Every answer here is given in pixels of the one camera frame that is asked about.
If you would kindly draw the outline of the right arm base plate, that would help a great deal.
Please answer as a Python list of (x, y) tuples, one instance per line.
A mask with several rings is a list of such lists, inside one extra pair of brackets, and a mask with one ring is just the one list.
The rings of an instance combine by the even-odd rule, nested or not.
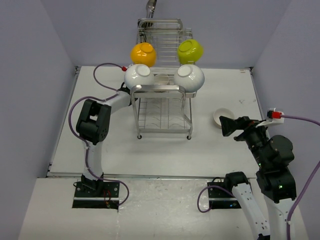
[[(211, 182), (207, 183), (208, 186), (218, 186), (221, 188), (225, 188), (224, 178), (222, 177), (214, 177)], [(211, 187), (207, 190), (208, 193), (208, 202), (209, 207), (211, 210), (217, 210), (217, 209), (240, 209), (241, 206), (239, 202), (232, 198), (228, 193), (225, 191), (216, 188)]]

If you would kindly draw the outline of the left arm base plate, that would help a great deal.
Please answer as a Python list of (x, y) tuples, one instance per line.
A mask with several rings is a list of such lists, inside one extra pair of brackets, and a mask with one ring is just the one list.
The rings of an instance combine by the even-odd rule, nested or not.
[(97, 189), (84, 186), (80, 181), (74, 182), (73, 209), (119, 209), (120, 184), (104, 182)]

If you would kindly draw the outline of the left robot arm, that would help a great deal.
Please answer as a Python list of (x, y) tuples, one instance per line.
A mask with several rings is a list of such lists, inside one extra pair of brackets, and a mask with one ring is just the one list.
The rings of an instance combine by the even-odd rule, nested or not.
[(76, 136), (85, 144), (84, 171), (81, 183), (92, 196), (103, 193), (102, 146), (106, 139), (111, 115), (116, 111), (132, 104), (130, 89), (123, 84), (115, 96), (107, 99), (84, 97), (77, 123)]

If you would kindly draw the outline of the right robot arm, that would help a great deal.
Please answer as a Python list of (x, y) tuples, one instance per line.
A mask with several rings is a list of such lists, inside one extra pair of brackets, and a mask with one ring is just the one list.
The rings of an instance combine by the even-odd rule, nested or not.
[(289, 232), (289, 211), (297, 197), (296, 182), (288, 169), (295, 158), (293, 144), (282, 135), (267, 136), (268, 127), (284, 123), (281, 113), (275, 112), (265, 120), (253, 120), (247, 116), (237, 119), (220, 116), (219, 120), (225, 137), (237, 130), (242, 131), (234, 140), (247, 144), (258, 165), (256, 180), (267, 205), (268, 218), (262, 214), (243, 172), (226, 174), (224, 193), (237, 199), (254, 239), (285, 240)]

